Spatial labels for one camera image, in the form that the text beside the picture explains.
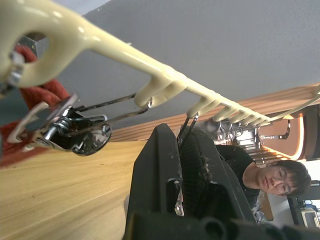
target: dark hair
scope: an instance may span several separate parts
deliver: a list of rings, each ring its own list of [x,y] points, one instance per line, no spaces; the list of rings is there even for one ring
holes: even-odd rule
[[[273,166],[284,168],[288,174],[291,174],[293,191],[286,194],[288,197],[296,197],[303,194],[311,185],[311,177],[305,165],[293,160],[280,160],[274,162]]]

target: man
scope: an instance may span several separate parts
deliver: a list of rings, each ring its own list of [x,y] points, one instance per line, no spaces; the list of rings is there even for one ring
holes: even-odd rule
[[[280,160],[260,168],[239,146],[216,145],[216,148],[234,171],[251,208],[255,206],[260,190],[294,197],[304,193],[311,184],[308,170],[300,162]]]

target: cream plastic hanger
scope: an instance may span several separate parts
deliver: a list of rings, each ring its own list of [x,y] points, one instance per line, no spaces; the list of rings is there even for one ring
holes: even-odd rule
[[[186,77],[129,44],[119,40],[80,15],[50,0],[0,1],[0,83],[8,83],[13,62],[10,53],[15,42],[26,33],[40,32],[49,38],[49,47],[36,62],[24,63],[18,80],[10,81],[19,88],[41,85],[60,74],[84,50],[114,59],[145,72],[151,80],[135,95],[140,108],[152,102],[152,108],[163,104],[182,91],[200,96],[187,111],[188,118],[201,116],[218,105],[224,108],[213,116],[215,121],[231,117],[231,123],[259,127],[283,118],[320,99],[320,88],[315,97],[305,104],[275,117],[267,117],[231,101]]]

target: black shirt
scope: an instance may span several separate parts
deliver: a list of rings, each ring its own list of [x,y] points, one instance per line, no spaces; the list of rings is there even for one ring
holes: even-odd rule
[[[243,175],[246,168],[254,162],[254,160],[239,146],[216,145],[216,149],[234,171],[250,207],[253,208],[256,205],[260,190],[246,187],[244,185]]]

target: gray ceiling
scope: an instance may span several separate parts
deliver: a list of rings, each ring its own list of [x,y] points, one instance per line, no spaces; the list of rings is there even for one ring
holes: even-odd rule
[[[112,0],[85,18],[234,101],[320,82],[320,1]],[[39,42],[38,51],[45,46]],[[58,79],[91,105],[134,93],[149,76],[86,51]],[[196,100],[182,93],[114,127],[182,114]]]

